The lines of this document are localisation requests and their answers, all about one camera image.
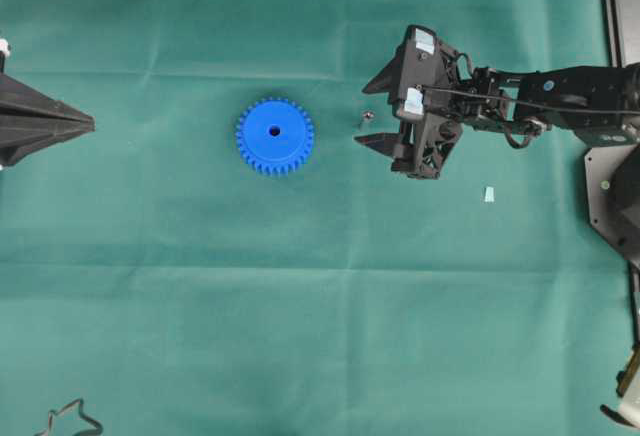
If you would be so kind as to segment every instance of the plastic gear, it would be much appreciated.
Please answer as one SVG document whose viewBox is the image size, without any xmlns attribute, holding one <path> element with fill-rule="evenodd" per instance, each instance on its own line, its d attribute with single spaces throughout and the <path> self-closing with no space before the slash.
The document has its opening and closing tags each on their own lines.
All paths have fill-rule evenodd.
<svg viewBox="0 0 640 436">
<path fill-rule="evenodd" d="M 307 162 L 314 143 L 311 118 L 288 99 L 268 98 L 249 107 L 236 126 L 246 163 L 262 174 L 284 175 Z"/>
</svg>

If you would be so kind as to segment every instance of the white object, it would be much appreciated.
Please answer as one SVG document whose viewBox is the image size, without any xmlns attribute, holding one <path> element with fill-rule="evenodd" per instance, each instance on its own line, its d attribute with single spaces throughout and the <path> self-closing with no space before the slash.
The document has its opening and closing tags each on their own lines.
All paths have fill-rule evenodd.
<svg viewBox="0 0 640 436">
<path fill-rule="evenodd" d="M 496 195 L 493 186 L 487 186 L 484 188 L 484 202 L 485 203 L 495 203 Z"/>
<path fill-rule="evenodd" d="M 424 106 L 422 105 L 422 93 L 415 88 L 407 90 L 407 99 L 404 102 L 404 110 L 407 113 L 424 115 Z"/>
<path fill-rule="evenodd" d="M 429 54 L 433 54 L 436 50 L 433 36 L 426 31 L 416 29 L 416 48 L 421 49 Z"/>
<path fill-rule="evenodd" d="M 0 53 L 4 54 L 5 58 L 11 56 L 11 46 L 9 45 L 9 41 L 4 38 L 0 39 Z"/>
</svg>

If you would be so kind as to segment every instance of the green cloth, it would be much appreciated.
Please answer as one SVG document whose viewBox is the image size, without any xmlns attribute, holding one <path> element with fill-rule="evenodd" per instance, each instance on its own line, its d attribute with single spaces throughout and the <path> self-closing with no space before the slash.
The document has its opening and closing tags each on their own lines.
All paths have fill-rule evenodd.
<svg viewBox="0 0 640 436">
<path fill-rule="evenodd" d="M 0 176 L 2 434 L 80 396 L 110 435 L 627 434 L 585 146 L 467 129 L 413 181 L 353 142 L 396 128 L 360 90 L 410 23 L 478 66 L 607 64 L 600 0 L 0 0 L 7 73 L 97 123 Z M 235 147 L 265 96 L 316 127 L 290 177 Z"/>
</svg>

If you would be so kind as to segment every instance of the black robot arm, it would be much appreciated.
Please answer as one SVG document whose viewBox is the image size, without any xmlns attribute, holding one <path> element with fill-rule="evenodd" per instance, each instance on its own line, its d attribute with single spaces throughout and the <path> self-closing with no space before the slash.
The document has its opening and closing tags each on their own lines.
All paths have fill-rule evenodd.
<svg viewBox="0 0 640 436">
<path fill-rule="evenodd" d="M 464 79 L 461 58 L 469 73 Z M 502 133 L 516 149 L 553 126 L 573 131 L 590 147 L 637 144 L 639 75 L 637 64 L 522 74 L 473 69 L 466 53 L 434 31 L 412 25 L 391 62 L 363 90 L 388 93 L 393 116 L 400 120 L 398 132 L 356 141 L 391 157 L 392 171 L 419 179 L 440 177 L 463 125 Z M 517 89 L 516 98 L 509 88 Z"/>
</svg>

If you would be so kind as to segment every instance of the black mounting plate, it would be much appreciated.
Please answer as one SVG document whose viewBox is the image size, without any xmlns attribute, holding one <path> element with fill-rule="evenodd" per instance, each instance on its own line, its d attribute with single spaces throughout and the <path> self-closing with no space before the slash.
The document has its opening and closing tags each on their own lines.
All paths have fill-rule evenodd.
<svg viewBox="0 0 640 436">
<path fill-rule="evenodd" d="M 591 226 L 618 253 L 640 267 L 640 228 L 613 207 L 610 193 L 613 175 L 637 146 L 592 148 L 584 156 Z"/>
</svg>

